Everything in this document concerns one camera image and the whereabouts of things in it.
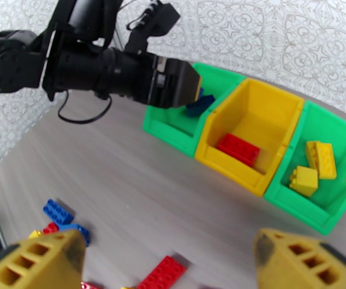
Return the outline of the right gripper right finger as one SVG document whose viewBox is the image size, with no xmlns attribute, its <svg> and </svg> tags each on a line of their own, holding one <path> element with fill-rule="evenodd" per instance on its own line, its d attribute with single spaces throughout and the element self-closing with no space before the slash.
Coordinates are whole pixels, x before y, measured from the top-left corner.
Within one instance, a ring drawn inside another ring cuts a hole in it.
<svg viewBox="0 0 346 289">
<path fill-rule="evenodd" d="M 253 254 L 259 289 L 346 289 L 346 265 L 316 238 L 261 228 Z"/>
</svg>

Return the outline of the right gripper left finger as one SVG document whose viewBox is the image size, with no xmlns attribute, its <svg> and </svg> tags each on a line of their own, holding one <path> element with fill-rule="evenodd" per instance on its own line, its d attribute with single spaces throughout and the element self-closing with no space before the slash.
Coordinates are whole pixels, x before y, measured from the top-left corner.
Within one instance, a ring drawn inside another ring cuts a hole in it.
<svg viewBox="0 0 346 289">
<path fill-rule="evenodd" d="M 15 242 L 0 251 L 0 289 L 79 289 L 85 250 L 74 229 Z"/>
</svg>

